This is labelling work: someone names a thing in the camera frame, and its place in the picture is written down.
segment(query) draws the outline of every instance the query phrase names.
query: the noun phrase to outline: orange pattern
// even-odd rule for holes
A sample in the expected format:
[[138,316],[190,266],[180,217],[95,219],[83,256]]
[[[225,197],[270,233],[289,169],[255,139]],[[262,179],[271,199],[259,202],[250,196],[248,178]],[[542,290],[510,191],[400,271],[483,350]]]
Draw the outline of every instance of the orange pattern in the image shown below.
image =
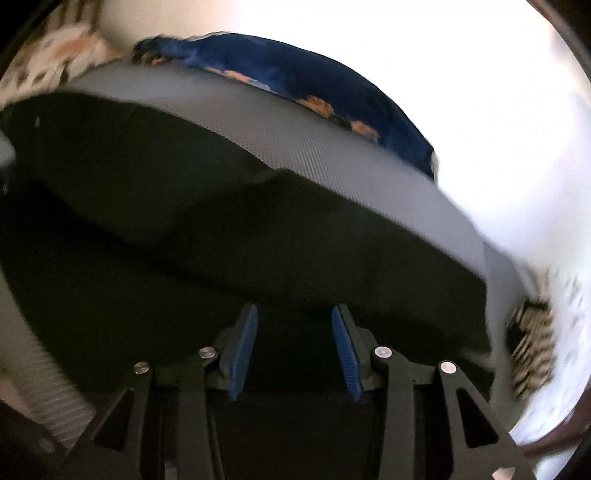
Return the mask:
[[356,134],[363,135],[372,142],[377,142],[379,140],[379,133],[360,120],[354,120],[351,122],[351,130]]
[[96,37],[88,36],[70,40],[53,51],[53,58],[56,60],[72,59],[85,50],[92,48],[97,42],[98,39]]
[[219,70],[219,69],[215,69],[213,67],[205,67],[205,69],[208,72],[217,73],[218,75],[222,75],[223,77],[226,77],[229,79],[238,80],[239,82],[242,82],[242,83],[251,83],[252,82],[252,79],[250,77],[247,77],[246,75],[244,75],[240,72],[234,72],[234,70]]
[[331,104],[313,95],[310,95],[306,100],[298,100],[297,102],[324,118],[330,117],[335,112]]

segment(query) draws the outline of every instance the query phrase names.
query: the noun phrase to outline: gray fabric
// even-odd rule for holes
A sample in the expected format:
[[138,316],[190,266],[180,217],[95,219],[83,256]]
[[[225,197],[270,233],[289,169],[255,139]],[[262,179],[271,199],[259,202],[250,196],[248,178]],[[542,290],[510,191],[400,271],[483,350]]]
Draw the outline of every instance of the gray fabric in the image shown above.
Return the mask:
[[0,168],[14,160],[14,149],[8,139],[0,131]]
[[66,90],[135,102],[177,115],[405,226],[480,278],[480,236],[422,173],[385,149],[271,93],[209,72],[110,64]]
[[94,415],[23,318],[0,268],[0,357],[35,418],[70,450]]
[[528,297],[528,291],[514,263],[487,243],[484,247],[488,270],[486,326],[491,339],[491,359],[496,369],[490,403],[501,422],[512,428],[525,408],[525,401],[518,401],[513,394],[512,362],[505,342],[505,325],[513,310]]

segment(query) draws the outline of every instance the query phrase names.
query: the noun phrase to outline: dark fabric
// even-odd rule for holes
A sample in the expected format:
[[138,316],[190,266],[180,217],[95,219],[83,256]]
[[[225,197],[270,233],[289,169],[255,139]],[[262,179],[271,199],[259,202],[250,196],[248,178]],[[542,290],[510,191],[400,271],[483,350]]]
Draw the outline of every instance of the dark fabric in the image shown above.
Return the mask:
[[[477,276],[395,223],[202,127],[54,93],[8,109],[3,128],[20,168],[126,241],[48,193],[2,213],[12,224],[1,233],[7,279],[75,382],[85,382],[83,357],[112,364],[115,375],[139,353],[171,359],[195,350],[250,300],[302,312],[345,302],[378,341],[425,364],[488,349]],[[491,380],[480,370],[471,379],[482,391]]]
[[336,125],[376,141],[433,178],[432,146],[384,92],[338,61],[275,40],[212,34],[140,41],[134,60],[208,70],[304,105]]
[[225,394],[212,395],[209,408],[224,478],[378,478],[382,402],[379,394],[359,403],[348,393],[242,394],[234,403]]

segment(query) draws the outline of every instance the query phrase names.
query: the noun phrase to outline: white surface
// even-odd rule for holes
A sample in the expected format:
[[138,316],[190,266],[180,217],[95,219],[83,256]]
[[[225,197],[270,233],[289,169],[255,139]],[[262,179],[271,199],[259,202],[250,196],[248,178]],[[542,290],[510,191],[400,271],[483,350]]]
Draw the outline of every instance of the white surface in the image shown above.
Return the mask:
[[526,445],[555,429],[572,411],[591,376],[591,284],[553,272],[543,288],[554,315],[554,379],[532,395],[511,430]]
[[540,460],[535,467],[537,480],[553,480],[573,456],[575,450],[576,448],[573,447]]

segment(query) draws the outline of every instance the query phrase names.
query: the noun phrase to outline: blue gripper pad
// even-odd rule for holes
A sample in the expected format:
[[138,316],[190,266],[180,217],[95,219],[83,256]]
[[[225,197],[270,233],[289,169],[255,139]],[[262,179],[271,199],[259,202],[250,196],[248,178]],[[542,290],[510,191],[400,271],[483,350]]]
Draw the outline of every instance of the blue gripper pad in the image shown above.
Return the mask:
[[361,366],[338,307],[334,307],[332,310],[332,328],[347,390],[353,395],[355,401],[359,401],[363,393]]
[[220,360],[220,369],[230,379],[228,393],[232,401],[238,398],[244,388],[257,328],[258,312],[256,306],[251,305],[241,312],[233,327],[229,344],[226,346],[230,355],[222,355]]

